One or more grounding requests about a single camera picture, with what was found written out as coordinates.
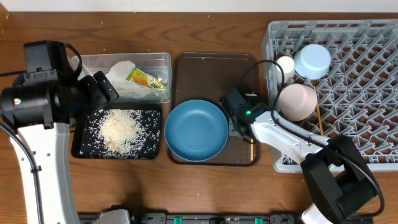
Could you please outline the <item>light blue small bowl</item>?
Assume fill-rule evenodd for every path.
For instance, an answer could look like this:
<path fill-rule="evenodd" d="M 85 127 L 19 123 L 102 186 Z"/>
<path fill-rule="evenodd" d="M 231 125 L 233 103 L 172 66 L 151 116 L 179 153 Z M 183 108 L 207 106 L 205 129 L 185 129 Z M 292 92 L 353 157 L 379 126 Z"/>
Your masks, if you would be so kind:
<path fill-rule="evenodd" d="M 324 46 L 310 44 L 295 54 L 294 62 L 298 75 L 310 80 L 318 80 L 328 73 L 331 55 Z"/>

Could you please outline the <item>green yellow snack wrapper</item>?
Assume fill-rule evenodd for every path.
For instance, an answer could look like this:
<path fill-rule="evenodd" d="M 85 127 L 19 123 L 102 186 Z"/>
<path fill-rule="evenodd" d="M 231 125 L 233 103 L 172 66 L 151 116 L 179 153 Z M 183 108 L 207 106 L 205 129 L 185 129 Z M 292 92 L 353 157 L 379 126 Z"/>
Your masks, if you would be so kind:
<path fill-rule="evenodd" d="M 134 82 L 146 88 L 164 89 L 163 85 L 158 79 L 149 75 L 139 68 L 134 68 L 126 78 L 129 82 Z"/>

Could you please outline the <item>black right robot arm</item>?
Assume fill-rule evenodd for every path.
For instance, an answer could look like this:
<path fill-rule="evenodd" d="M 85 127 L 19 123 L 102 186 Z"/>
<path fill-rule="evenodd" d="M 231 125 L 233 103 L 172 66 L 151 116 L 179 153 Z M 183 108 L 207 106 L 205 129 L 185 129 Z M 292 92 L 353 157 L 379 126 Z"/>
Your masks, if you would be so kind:
<path fill-rule="evenodd" d="M 246 100 L 222 103 L 242 136 L 268 144 L 301 166 L 313 203 L 302 223 L 343 223 L 375 197 L 382 213 L 385 201 L 377 180 L 345 135 L 334 139 L 312 134 L 280 117 L 274 110 Z"/>

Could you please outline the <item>white napkin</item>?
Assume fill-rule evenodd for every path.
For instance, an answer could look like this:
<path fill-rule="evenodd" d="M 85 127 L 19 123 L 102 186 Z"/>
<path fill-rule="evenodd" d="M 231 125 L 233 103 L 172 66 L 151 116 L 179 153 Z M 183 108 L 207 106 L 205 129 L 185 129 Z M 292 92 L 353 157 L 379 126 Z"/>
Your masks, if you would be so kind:
<path fill-rule="evenodd" d="M 136 65 L 129 60 L 120 61 L 113 65 L 106 74 L 107 79 L 111 82 L 120 97 L 144 98 L 150 93 L 142 85 L 126 80 L 135 67 Z"/>

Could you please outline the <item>grey dishwasher rack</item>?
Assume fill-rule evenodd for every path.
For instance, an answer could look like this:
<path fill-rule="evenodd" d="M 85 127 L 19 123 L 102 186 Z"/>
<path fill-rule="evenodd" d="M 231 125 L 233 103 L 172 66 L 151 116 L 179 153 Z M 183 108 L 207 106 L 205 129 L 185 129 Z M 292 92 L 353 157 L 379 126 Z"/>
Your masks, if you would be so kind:
<path fill-rule="evenodd" d="M 324 135 L 349 136 L 374 172 L 397 170 L 397 21 L 274 21 L 262 56 L 293 57 L 309 44 L 329 51 L 328 73 L 288 84 L 316 86 Z M 316 110 L 299 125 L 320 134 Z"/>

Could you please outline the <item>wooden chopstick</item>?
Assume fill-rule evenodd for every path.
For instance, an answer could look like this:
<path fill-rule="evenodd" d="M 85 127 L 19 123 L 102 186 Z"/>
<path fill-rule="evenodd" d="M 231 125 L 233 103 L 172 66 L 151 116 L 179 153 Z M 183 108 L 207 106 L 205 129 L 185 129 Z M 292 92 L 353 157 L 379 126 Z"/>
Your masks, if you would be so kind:
<path fill-rule="evenodd" d="M 250 161 L 254 160 L 254 142 L 251 143 L 251 148 L 250 148 Z"/>
<path fill-rule="evenodd" d="M 319 102 L 318 102 L 318 95 L 317 95 L 317 88 L 316 86 L 313 87 L 314 91 L 315 91 L 315 95 L 317 97 L 317 105 L 316 105 L 316 109 L 317 109 L 317 117 L 318 117 L 318 126 L 319 126 L 319 130 L 320 130 L 320 135 L 323 136 L 323 125 L 322 125 L 322 116 L 321 116 L 321 112 L 320 112 L 320 106 L 319 106 Z"/>

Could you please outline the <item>pink bowl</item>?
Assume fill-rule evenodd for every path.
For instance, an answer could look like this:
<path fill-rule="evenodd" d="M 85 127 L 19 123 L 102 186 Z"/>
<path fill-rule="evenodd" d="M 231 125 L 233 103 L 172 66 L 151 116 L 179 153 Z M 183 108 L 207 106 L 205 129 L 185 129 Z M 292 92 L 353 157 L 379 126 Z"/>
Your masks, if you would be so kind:
<path fill-rule="evenodd" d="M 285 118 L 290 121 L 301 121 L 315 111 L 317 94 L 309 86 L 291 84 L 281 91 L 278 104 Z"/>

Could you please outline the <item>dark blue plate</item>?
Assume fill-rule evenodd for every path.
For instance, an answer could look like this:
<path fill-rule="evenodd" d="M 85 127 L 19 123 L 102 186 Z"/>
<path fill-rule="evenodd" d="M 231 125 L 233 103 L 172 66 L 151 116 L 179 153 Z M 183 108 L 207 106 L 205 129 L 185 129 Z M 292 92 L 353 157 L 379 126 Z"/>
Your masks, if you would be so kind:
<path fill-rule="evenodd" d="M 164 136 L 176 156 L 201 162 L 223 150 L 228 142 L 228 131 L 228 120 L 218 106 L 205 100 L 188 100 L 170 112 Z"/>

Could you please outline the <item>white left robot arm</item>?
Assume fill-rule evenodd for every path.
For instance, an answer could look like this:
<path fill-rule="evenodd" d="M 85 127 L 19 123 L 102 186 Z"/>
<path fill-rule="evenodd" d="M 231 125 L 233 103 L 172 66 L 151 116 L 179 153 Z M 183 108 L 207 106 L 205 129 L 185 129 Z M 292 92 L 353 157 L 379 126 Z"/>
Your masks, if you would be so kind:
<path fill-rule="evenodd" d="M 79 223 L 69 165 L 70 120 L 118 99 L 103 72 L 32 73 L 1 93 L 1 129 L 19 160 L 28 223 Z"/>

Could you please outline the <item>cream plastic cup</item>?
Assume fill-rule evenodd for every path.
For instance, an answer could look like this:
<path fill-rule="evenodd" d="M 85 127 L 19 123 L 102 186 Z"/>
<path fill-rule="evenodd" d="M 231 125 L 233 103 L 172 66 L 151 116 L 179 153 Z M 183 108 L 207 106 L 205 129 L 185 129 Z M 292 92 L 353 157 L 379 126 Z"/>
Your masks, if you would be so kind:
<path fill-rule="evenodd" d="M 293 79 L 295 75 L 295 61 L 292 57 L 282 56 L 278 58 L 277 63 L 282 67 L 284 72 L 284 83 Z"/>

